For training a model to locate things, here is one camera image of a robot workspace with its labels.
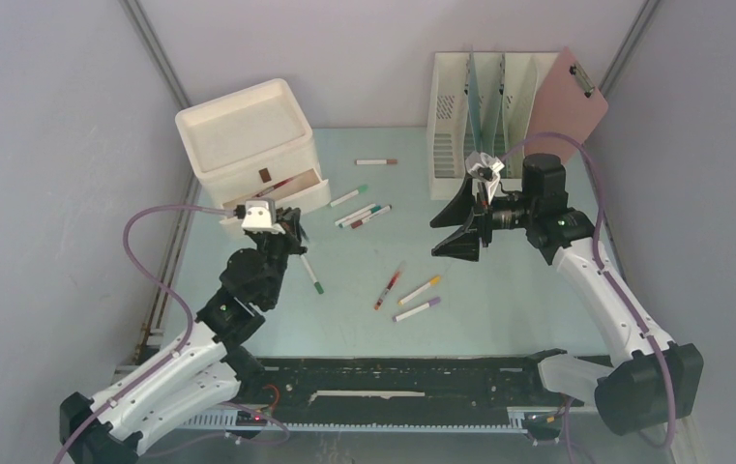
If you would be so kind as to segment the white marker dark-green cap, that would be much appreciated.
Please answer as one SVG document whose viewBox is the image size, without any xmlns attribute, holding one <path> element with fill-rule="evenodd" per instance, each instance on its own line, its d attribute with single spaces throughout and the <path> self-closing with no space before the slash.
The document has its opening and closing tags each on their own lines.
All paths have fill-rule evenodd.
<svg viewBox="0 0 736 464">
<path fill-rule="evenodd" d="M 306 271 L 307 271 L 307 273 L 309 275 L 309 278 L 310 278 L 310 280 L 311 280 L 311 282 L 313 284 L 313 287 L 314 287 L 315 291 L 319 295 L 323 295 L 325 293 L 324 288 L 323 288 L 320 280 L 318 279 L 318 277 L 317 277 L 317 275 L 316 275 L 316 273 L 315 273 L 312 265 L 310 264 L 307 256 L 305 254 L 301 254 L 300 255 L 300 259 L 301 259 L 301 261 L 302 261 L 302 263 L 303 263 L 303 265 L 304 265 L 304 267 L 305 267 L 305 269 L 306 269 Z"/>
</svg>

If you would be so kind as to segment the white marker yellow cap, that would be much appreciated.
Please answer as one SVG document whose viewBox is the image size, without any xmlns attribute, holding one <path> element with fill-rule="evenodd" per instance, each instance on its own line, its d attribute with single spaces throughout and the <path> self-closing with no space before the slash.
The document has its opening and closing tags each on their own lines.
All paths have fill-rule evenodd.
<svg viewBox="0 0 736 464">
<path fill-rule="evenodd" d="M 441 275 L 435 275 L 435 276 L 433 276 L 432 278 L 430 278 L 426 282 L 424 282 L 421 285 L 419 285 L 418 287 L 416 287 L 410 293 L 408 293 L 407 295 L 405 295 L 404 297 L 402 297 L 401 299 L 399 299 L 397 301 L 397 304 L 400 305 L 400 306 L 404 306 L 404 305 L 410 303 L 411 301 L 413 301 L 414 299 L 416 299 L 417 297 L 419 297 L 420 295 L 422 295 L 424 292 L 426 292 L 426 290 L 428 290 L 431 287 L 433 287 L 434 285 L 436 285 L 441 280 L 441 278 L 442 278 Z"/>
</svg>

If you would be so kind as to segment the red pen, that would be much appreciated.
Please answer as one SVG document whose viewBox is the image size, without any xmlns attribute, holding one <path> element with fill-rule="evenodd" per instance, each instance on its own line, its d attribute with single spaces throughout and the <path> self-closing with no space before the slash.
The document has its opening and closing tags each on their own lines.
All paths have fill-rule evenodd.
<svg viewBox="0 0 736 464">
<path fill-rule="evenodd" d="M 398 282 L 401 274 L 403 273 L 403 270 L 405 268 L 405 265 L 406 265 L 406 262 L 405 261 L 401 261 L 399 263 L 399 265 L 395 269 L 394 273 L 392 274 L 391 278 L 389 279 L 389 281 L 387 282 L 387 284 L 385 285 L 385 287 L 381 291 L 379 297 L 377 298 L 377 301 L 373 305 L 373 309 L 374 310 L 379 310 L 381 308 L 381 306 L 383 305 L 383 303 L 387 299 L 389 293 L 391 292 L 391 290 L 397 284 L 397 282 Z"/>
<path fill-rule="evenodd" d="M 288 179 L 285 179 L 285 180 L 282 180 L 280 182 L 277 182 L 277 183 L 273 184 L 272 186 L 269 186 L 269 187 L 263 189 L 262 191 L 256 193 L 253 197 L 254 198 L 262 198 L 262 197 L 265 197 L 268 194 L 272 193 L 273 191 L 275 191 L 277 189 L 280 189 L 280 188 L 286 186 L 287 184 L 291 183 L 293 180 L 294 180 L 294 177 L 290 177 Z"/>
</svg>

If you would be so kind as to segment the white marker purple cap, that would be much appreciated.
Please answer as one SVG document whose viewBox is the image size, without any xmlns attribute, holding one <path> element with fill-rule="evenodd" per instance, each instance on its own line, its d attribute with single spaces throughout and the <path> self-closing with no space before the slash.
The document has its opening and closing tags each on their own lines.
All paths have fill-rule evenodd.
<svg viewBox="0 0 736 464">
<path fill-rule="evenodd" d="M 433 306 L 439 305 L 440 303 L 441 303 L 441 298 L 440 297 L 434 297 L 434 298 L 432 298 L 432 299 L 430 299 L 430 300 L 428 300 L 428 301 L 426 301 L 426 302 L 424 302 L 422 304 L 419 304 L 419 305 L 417 305 L 415 307 L 412 307 L 410 309 L 407 309 L 407 310 L 403 311 L 402 313 L 400 313 L 398 315 L 395 315 L 392 318 L 392 320 L 395 323 L 400 322 L 402 320 L 405 320 L 405 319 L 408 319 L 410 317 L 413 317 L 414 315 L 417 315 L 417 314 L 425 311 L 426 309 L 429 309 L 429 308 L 431 308 Z"/>
</svg>

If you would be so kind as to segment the cream three-drawer cabinet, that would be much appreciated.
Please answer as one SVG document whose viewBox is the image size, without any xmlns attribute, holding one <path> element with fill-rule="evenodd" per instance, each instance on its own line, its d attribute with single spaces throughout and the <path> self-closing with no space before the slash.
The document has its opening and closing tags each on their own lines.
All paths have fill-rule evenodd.
<svg viewBox="0 0 736 464">
<path fill-rule="evenodd" d="M 232 210 L 263 189 L 307 214 L 329 205 L 312 129 L 288 83 L 275 78 L 179 111 L 175 125 L 202 190 L 217 209 Z"/>
</svg>

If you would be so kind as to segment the blue clipboard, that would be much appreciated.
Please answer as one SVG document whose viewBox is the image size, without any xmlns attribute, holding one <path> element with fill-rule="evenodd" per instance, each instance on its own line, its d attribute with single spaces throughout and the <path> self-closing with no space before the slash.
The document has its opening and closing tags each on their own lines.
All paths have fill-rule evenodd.
<svg viewBox="0 0 736 464">
<path fill-rule="evenodd" d="M 465 82 L 465 94 L 467 97 L 467 121 L 470 125 L 472 138 L 472 149 L 464 150 L 465 170 L 469 171 L 469 162 L 473 153 L 481 153 L 484 150 L 483 125 L 482 125 L 482 99 L 478 82 L 475 53 L 470 49 L 467 60 L 467 75 Z"/>
</svg>

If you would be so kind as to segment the pink clipboard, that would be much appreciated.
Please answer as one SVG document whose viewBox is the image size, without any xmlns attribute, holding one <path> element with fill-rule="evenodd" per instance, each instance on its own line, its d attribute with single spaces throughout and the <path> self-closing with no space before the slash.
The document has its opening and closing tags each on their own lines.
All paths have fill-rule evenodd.
<svg viewBox="0 0 736 464">
<path fill-rule="evenodd" d="M 577 149 L 554 137 L 537 137 L 556 132 L 583 144 L 608 110 L 608 103 L 574 54 L 564 48 L 556 57 L 533 103 L 527 131 L 525 155 L 552 154 L 567 162 Z"/>
</svg>

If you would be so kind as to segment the green clipboard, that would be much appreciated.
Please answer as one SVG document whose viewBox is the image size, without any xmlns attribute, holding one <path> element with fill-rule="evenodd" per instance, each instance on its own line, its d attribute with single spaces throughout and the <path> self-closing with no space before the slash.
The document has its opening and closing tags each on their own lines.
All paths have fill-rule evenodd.
<svg viewBox="0 0 736 464">
<path fill-rule="evenodd" d="M 502 123 L 505 153 L 526 137 L 539 87 L 538 77 L 538 64 L 531 53 L 505 54 Z"/>
</svg>

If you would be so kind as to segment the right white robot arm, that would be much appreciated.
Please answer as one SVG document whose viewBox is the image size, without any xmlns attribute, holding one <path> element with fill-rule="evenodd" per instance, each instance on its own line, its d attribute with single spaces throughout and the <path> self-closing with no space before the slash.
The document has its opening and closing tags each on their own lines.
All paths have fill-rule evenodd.
<svg viewBox="0 0 736 464">
<path fill-rule="evenodd" d="M 533 154 L 522 163 L 521 187 L 501 188 L 502 160 L 474 152 L 433 228 L 454 232 L 431 254 L 476 262 L 496 230 L 522 229 L 529 244 L 583 301 L 604 340 L 608 366 L 564 351 L 541 354 L 519 379 L 523 397 L 544 404 L 562 393 L 596 406 L 616 435 L 669 424 L 692 414 L 704 367 L 693 344 L 678 344 L 643 308 L 607 259 L 596 225 L 569 206 L 559 157 Z"/>
</svg>

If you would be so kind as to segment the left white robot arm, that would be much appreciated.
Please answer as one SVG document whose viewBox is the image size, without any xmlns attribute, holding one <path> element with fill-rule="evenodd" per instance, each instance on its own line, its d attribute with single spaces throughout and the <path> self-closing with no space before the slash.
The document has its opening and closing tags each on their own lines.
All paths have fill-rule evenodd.
<svg viewBox="0 0 736 464">
<path fill-rule="evenodd" d="M 298 208 L 249 199 L 232 211 L 255 246 L 235 251 L 221 286 L 186 327 L 152 358 L 92 397 L 79 392 L 60 405 L 55 460 L 134 463 L 157 441 L 198 413 L 262 393 L 263 367 L 244 347 L 276 307 L 292 255 L 302 255 Z"/>
</svg>

